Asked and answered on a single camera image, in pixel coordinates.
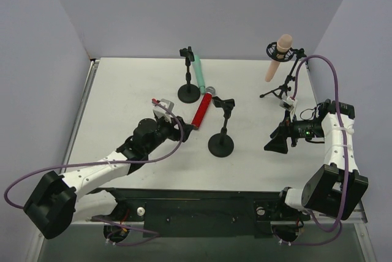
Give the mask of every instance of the screw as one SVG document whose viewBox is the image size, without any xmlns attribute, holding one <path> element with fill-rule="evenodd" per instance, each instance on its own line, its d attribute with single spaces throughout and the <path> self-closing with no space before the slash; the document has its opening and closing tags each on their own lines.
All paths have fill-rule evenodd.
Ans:
<svg viewBox="0 0 392 262">
<path fill-rule="evenodd" d="M 146 210 L 143 207 L 139 207 L 136 210 L 137 215 L 143 216 L 145 214 Z"/>
<path fill-rule="evenodd" d="M 263 215 L 265 214 L 265 210 L 263 209 L 263 207 L 258 207 L 258 208 L 256 209 L 256 213 L 257 213 L 257 215 L 259 215 L 259 216 L 263 216 Z"/>
</svg>

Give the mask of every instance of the green microphone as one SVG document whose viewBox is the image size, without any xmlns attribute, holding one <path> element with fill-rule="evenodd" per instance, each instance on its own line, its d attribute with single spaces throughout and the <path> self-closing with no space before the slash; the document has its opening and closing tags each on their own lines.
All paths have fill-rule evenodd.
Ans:
<svg viewBox="0 0 392 262">
<path fill-rule="evenodd" d="M 201 94 L 204 95 L 206 93 L 206 85 L 204 83 L 204 78 L 203 78 L 202 63 L 200 62 L 199 56 L 197 56 L 196 54 L 194 54 L 194 56 L 195 56 L 195 61 L 192 62 L 192 65 L 195 70 L 198 87 L 200 89 Z"/>
</svg>

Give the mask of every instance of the red microphone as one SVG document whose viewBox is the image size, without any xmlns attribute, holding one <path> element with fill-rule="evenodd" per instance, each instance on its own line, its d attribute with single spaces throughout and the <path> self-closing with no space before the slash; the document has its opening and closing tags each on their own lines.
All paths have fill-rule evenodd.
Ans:
<svg viewBox="0 0 392 262">
<path fill-rule="evenodd" d="M 215 96 L 215 89 L 212 86 L 208 86 L 206 88 L 206 93 L 203 96 L 203 100 L 201 101 L 200 106 L 197 109 L 194 120 L 192 121 L 192 125 L 194 126 L 195 130 L 198 130 L 200 128 L 204 115 L 207 112 L 209 103 L 211 103 L 211 100 L 214 96 Z"/>
</svg>

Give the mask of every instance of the gray floor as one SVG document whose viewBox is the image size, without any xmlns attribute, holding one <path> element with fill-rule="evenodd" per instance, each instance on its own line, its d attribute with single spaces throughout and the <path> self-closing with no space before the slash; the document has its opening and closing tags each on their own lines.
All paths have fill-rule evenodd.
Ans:
<svg viewBox="0 0 392 262">
<path fill-rule="evenodd" d="M 306 225 L 302 241 L 319 242 L 331 237 Z M 132 233 L 126 242 L 141 236 Z M 321 247 L 279 246 L 277 239 L 160 238 L 137 247 L 105 245 L 102 225 L 72 225 L 59 237 L 45 241 L 39 262 L 144 262 L 144 261 L 364 261 L 353 225 L 344 225 L 340 238 Z"/>
</svg>

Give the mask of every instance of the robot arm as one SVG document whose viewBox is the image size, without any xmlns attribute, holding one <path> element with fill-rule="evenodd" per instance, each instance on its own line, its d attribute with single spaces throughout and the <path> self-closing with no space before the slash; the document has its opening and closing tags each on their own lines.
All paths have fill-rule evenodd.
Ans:
<svg viewBox="0 0 392 262">
<path fill-rule="evenodd" d="M 170 111 L 174 106 L 168 100 L 159 103 Z M 148 160 L 149 154 L 166 139 L 180 140 L 180 131 L 175 128 L 176 121 L 159 107 L 154 107 L 153 111 L 155 119 L 141 120 L 124 144 L 99 161 L 108 162 L 106 165 L 86 166 L 63 174 L 51 171 L 42 177 L 23 210 L 47 239 L 61 234 L 71 222 L 95 215 L 109 215 L 117 201 L 108 192 L 94 193 L 94 190 L 144 165 L 121 162 Z M 185 142 L 193 127 L 185 124 L 181 117 L 177 119 L 184 130 Z"/>
<path fill-rule="evenodd" d="M 355 163 L 352 134 L 355 118 L 354 107 L 339 103 L 344 130 L 347 134 L 347 149 L 349 156 L 349 182 L 347 197 L 342 220 L 346 220 L 361 197 L 368 188 L 368 179 L 361 176 Z M 318 105 L 318 117 L 308 121 L 297 121 L 293 115 L 293 104 L 284 104 L 286 109 L 285 118 L 279 127 L 271 134 L 272 140 L 264 147 L 266 151 L 274 151 L 286 154 L 288 152 L 287 138 L 292 140 L 292 146 L 296 146 L 299 138 L 307 141 L 314 137 L 323 137 L 325 140 L 324 165 L 311 177 L 304 189 L 290 187 L 282 191 L 284 203 L 298 211 L 308 209 L 324 213 L 328 216 L 337 217 L 341 202 L 341 186 L 344 178 L 344 143 L 342 128 L 337 119 L 335 103 L 330 100 Z"/>
</svg>

